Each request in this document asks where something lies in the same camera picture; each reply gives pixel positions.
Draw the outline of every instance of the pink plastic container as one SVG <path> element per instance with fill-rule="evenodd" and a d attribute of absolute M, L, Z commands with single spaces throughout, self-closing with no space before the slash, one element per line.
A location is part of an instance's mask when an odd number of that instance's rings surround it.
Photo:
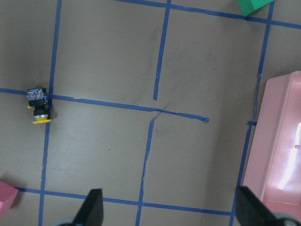
<path fill-rule="evenodd" d="M 18 193 L 18 189 L 0 181 L 0 217 L 11 207 Z"/>
<path fill-rule="evenodd" d="M 301 221 L 301 72 L 268 80 L 243 185 Z"/>

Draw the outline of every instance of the pink block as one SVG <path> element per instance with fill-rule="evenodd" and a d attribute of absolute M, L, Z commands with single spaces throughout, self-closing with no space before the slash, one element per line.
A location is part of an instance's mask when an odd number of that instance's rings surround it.
<path fill-rule="evenodd" d="M 18 189 L 0 181 L 0 217 L 11 207 L 18 193 Z"/>
<path fill-rule="evenodd" d="M 268 80 L 243 185 L 301 221 L 301 72 Z"/>

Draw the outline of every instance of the green block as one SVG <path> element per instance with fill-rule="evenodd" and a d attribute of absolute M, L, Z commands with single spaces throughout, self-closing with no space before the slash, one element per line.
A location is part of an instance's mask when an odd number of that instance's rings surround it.
<path fill-rule="evenodd" d="M 274 0 L 237 0 L 244 16 L 248 16 Z"/>

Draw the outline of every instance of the pink bin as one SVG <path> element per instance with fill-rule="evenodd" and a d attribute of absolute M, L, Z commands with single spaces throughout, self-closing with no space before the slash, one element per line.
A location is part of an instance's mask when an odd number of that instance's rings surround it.
<path fill-rule="evenodd" d="M 18 189 L 0 181 L 0 217 L 11 207 L 18 193 Z"/>
<path fill-rule="evenodd" d="M 243 185 L 301 221 L 301 72 L 268 80 Z"/>

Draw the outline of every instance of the white highlight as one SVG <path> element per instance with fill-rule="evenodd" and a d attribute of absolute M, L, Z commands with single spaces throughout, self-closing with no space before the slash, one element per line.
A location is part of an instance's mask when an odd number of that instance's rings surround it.
<path fill-rule="evenodd" d="M 295 147 L 291 149 L 290 158 L 288 160 L 288 165 L 285 169 L 285 174 L 280 181 L 279 189 L 283 189 L 285 185 L 287 184 L 288 180 L 291 178 L 293 174 L 293 169 L 296 163 L 297 158 L 297 151 L 300 144 L 300 132 L 301 132 L 301 123 L 298 124 L 297 130 L 296 130 L 296 137 L 295 137 Z"/>

